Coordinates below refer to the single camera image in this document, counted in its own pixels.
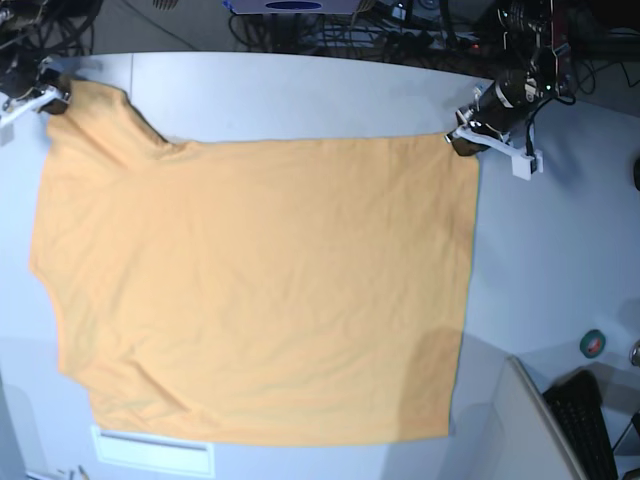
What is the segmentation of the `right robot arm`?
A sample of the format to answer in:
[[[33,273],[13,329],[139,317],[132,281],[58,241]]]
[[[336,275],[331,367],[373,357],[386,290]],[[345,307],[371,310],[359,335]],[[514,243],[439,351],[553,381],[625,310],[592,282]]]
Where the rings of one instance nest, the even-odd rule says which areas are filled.
[[[29,111],[64,113],[71,80],[58,61],[93,53],[101,1],[1,3],[1,125]]]

